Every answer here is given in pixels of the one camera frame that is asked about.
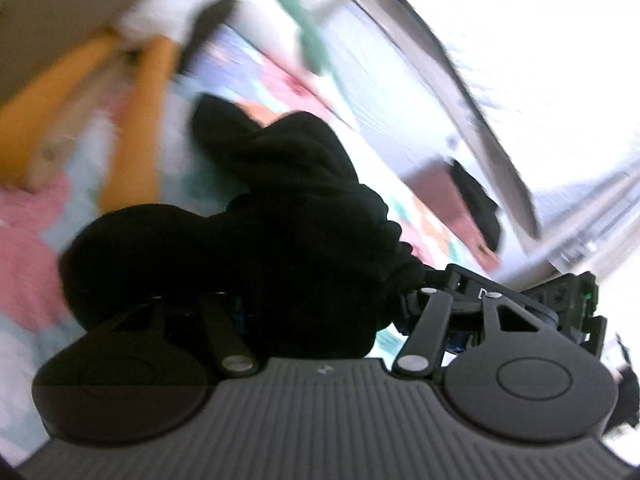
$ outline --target green fabric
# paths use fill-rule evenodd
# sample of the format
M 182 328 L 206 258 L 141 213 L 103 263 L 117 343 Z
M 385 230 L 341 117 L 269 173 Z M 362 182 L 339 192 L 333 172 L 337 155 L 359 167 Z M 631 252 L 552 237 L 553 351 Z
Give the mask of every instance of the green fabric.
M 306 9 L 298 0 L 276 0 L 285 12 L 300 26 L 300 45 L 305 67 L 316 75 L 333 74 L 329 52 L 322 36 Z

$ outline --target silver screw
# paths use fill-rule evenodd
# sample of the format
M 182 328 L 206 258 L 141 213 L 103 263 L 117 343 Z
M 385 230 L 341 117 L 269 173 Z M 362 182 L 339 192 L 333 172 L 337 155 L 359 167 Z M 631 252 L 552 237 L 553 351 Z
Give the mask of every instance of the silver screw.
M 222 367 L 230 372 L 242 373 L 254 367 L 254 361 L 246 355 L 229 355 L 222 359 Z
M 407 372 L 421 372 L 429 367 L 429 360 L 421 355 L 403 355 L 398 359 L 398 366 Z

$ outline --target window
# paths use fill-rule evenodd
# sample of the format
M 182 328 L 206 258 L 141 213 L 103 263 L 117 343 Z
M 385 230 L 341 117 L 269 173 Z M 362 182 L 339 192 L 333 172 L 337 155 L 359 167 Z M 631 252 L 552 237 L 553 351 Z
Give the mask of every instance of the window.
M 401 0 L 437 38 L 543 227 L 635 163 L 637 0 Z

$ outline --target window frame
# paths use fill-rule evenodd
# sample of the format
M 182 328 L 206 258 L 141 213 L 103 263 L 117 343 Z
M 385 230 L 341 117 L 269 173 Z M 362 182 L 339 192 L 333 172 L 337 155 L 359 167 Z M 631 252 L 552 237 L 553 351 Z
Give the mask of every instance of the window frame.
M 474 154 L 498 196 L 522 249 L 532 262 L 544 264 L 547 268 L 548 263 L 553 262 L 557 267 L 568 248 L 582 242 L 580 233 L 640 182 L 640 169 L 620 171 L 558 222 L 541 232 L 529 189 L 429 25 L 407 0 L 354 1 L 381 27 L 433 89 Z M 617 239 L 611 240 L 608 245 L 612 247 L 623 243 L 623 240 Z M 586 260 L 593 261 L 593 255 L 590 254 Z M 561 270 L 569 272 L 568 267 Z

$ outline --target round pad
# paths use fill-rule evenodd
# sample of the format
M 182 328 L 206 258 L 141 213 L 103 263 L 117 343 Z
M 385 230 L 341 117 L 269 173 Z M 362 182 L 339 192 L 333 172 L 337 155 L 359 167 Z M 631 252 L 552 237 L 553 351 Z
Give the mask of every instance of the round pad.
M 549 400 L 561 396 L 571 386 L 571 375 L 545 359 L 516 359 L 498 370 L 498 382 L 511 395 L 529 400 Z
M 33 401 L 49 433 L 92 445 L 130 444 L 179 426 L 202 406 L 207 371 L 164 341 L 161 321 L 142 332 L 123 329 L 145 309 L 98 327 L 38 371 Z

